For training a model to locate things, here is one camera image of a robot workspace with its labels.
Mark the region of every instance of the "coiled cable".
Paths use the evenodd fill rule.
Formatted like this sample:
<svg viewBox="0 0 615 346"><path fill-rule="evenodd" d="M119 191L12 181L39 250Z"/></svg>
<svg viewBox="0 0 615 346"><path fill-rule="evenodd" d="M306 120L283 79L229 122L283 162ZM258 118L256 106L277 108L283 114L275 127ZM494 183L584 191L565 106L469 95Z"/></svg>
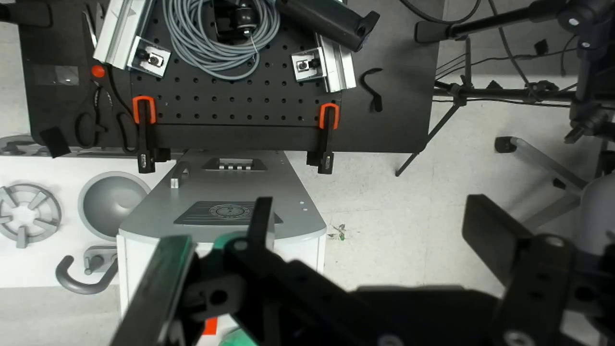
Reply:
<svg viewBox="0 0 615 346"><path fill-rule="evenodd" d="M163 0L163 18L171 35L175 54L202 70L204 74L223 79L240 81L250 77L260 64L263 51L281 29L281 14L275 0L254 0L260 16L260 27L242 45L225 45L206 33L204 8L213 0Z"/></svg>

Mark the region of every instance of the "green object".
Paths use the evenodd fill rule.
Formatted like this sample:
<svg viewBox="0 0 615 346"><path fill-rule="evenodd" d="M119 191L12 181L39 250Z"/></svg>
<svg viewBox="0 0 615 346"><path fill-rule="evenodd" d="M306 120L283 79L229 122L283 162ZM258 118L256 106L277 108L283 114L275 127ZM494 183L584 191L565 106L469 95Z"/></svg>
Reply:
<svg viewBox="0 0 615 346"><path fill-rule="evenodd" d="M235 329L223 337L219 346L256 346L254 341L240 329Z"/></svg>
<svg viewBox="0 0 615 346"><path fill-rule="evenodd" d="M246 233L238 231L238 233L227 233L227 235L221 235L213 241L213 250L225 250L225 247L229 243L233 243L235 239L244 239Z"/></svg>

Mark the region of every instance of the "table surface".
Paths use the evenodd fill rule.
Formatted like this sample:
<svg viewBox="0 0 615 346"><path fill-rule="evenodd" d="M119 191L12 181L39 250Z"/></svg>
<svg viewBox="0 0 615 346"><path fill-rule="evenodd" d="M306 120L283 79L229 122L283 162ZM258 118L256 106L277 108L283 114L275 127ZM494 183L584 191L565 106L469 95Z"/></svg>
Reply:
<svg viewBox="0 0 615 346"><path fill-rule="evenodd" d="M89 110L92 97L83 8L73 0L50 4L52 29L19 29L31 131L40 141L40 131L58 127L69 145L77 145L75 120ZM442 0L423 6L425 12L442 14ZM381 14L377 29L354 56L354 64L358 79L367 70L385 70L369 77L371 87L383 95L383 114L369 112L371 95L360 83L358 89L340 95L325 95L319 83L296 83L288 68L290 54L313 43L313 35L286 22L271 52L262 52L263 64L248 81L212 81L181 60L171 62L163 79L135 72L115 72L114 79L123 100L131 100L133 95L158 99L162 118L156 133L162 149L313 150L319 104L335 100L342 108L342 122L333 150L419 152L429 133L438 47L413 43L417 18L400 2L352 0L350 8L361 16L371 10ZM154 12L144 37L171 49L160 10ZM79 72L79 83L62 85L48 77L60 70ZM123 143L117 124L121 112L115 102L102 116L108 129L102 147Z"/></svg>

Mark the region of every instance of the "bolt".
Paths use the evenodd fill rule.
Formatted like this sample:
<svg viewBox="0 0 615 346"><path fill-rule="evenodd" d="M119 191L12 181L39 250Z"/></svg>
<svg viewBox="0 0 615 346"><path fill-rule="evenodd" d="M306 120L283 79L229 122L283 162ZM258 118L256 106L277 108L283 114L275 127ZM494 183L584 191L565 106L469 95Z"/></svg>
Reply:
<svg viewBox="0 0 615 346"><path fill-rule="evenodd" d="M565 245L559 237L548 237L544 243L556 249L561 249Z"/></svg>
<svg viewBox="0 0 615 346"><path fill-rule="evenodd" d="M534 341L523 331L508 331L504 341L508 346L534 346Z"/></svg>
<svg viewBox="0 0 615 346"><path fill-rule="evenodd" d="M402 339L396 335L383 335L379 346L404 346Z"/></svg>
<svg viewBox="0 0 615 346"><path fill-rule="evenodd" d="M302 62L296 64L296 68L298 68L300 72L310 72L310 62L302 60Z"/></svg>
<svg viewBox="0 0 615 346"><path fill-rule="evenodd" d="M233 245L233 249L235 249L237 252L246 252L246 250L248 250L248 243L246 243L246 241L237 241L237 243Z"/></svg>
<svg viewBox="0 0 615 346"><path fill-rule="evenodd" d="M569 18L569 26L579 27L581 22L577 18Z"/></svg>

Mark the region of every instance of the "metal hook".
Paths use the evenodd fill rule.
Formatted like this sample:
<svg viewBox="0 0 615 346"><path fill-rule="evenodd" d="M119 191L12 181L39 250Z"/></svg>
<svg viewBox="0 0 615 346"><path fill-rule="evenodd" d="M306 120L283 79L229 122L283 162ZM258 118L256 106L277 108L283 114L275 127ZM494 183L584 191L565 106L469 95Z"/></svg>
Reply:
<svg viewBox="0 0 615 346"><path fill-rule="evenodd" d="M69 275L69 268L73 262L75 262L73 256L65 256L56 268L56 279L64 289L67 289L75 295L98 295L110 287L110 283L114 281L114 277L117 273L117 258L115 258L112 268L108 270L108 273L104 273L98 283L94 283L94 285L79 283Z"/></svg>

